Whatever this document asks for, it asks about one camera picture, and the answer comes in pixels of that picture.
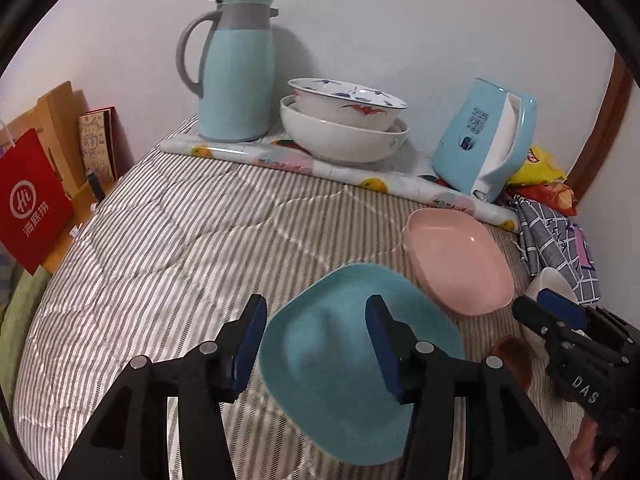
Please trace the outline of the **right hand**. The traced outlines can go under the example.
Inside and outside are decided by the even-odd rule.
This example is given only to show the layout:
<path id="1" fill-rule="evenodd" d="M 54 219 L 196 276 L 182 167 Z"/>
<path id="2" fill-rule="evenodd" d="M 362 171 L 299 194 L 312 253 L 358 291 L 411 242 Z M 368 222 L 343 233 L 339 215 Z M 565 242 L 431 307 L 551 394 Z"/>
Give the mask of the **right hand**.
<path id="1" fill-rule="evenodd" d="M 598 424 L 587 414 L 582 418 L 578 435 L 570 445 L 566 461 L 575 480 L 591 480 L 593 466 L 598 466 L 599 472 L 605 472 L 616 459 L 618 448 L 610 448 L 600 460 L 597 459 L 596 437 Z"/>

